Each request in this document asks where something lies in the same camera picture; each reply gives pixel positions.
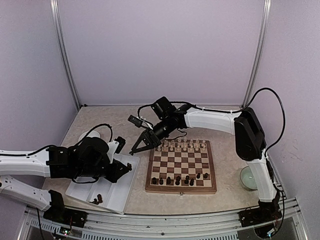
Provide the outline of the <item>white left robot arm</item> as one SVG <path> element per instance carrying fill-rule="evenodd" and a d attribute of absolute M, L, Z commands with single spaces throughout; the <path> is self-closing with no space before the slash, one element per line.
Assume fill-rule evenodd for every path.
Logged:
<path fill-rule="evenodd" d="M 63 223 L 70 218 L 63 197 L 54 190 L 41 190 L 13 176 L 40 176 L 51 179 L 104 178 L 116 183 L 132 170 L 130 163 L 123 164 L 114 158 L 123 139 L 105 142 L 99 137 L 84 137 L 78 144 L 63 147 L 48 145 L 32 153 L 1 151 L 0 192 L 46 212 Z"/>

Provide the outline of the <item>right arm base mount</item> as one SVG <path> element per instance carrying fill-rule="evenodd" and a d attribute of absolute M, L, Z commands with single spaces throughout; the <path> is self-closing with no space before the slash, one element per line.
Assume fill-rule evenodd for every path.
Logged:
<path fill-rule="evenodd" d="M 262 202 L 259 200 L 257 208 L 240 211 L 238 216 L 241 226 L 249 227 L 280 219 L 283 215 L 280 210 L 279 200 L 280 194 L 277 193 L 271 202 Z"/>

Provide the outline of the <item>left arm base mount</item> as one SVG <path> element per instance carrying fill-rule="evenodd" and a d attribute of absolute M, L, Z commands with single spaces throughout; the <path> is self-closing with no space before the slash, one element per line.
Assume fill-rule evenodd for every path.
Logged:
<path fill-rule="evenodd" d="M 56 223 L 65 224 L 71 227 L 84 228 L 88 213 L 65 207 L 62 195 L 54 190 L 49 190 L 49 209 L 44 211 L 43 218 Z"/>

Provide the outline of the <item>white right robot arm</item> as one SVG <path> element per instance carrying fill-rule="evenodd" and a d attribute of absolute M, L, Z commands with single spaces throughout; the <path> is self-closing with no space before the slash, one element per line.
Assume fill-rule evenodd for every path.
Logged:
<path fill-rule="evenodd" d="M 247 162 L 255 178 L 259 202 L 263 204 L 257 208 L 256 218 L 266 222 L 275 214 L 272 202 L 280 198 L 280 193 L 274 186 L 265 133 L 252 108 L 226 111 L 199 108 L 186 102 L 175 107 L 165 96 L 150 104 L 150 107 L 160 121 L 141 133 L 130 155 L 158 147 L 161 140 L 177 129 L 200 128 L 234 135 L 236 154 Z"/>

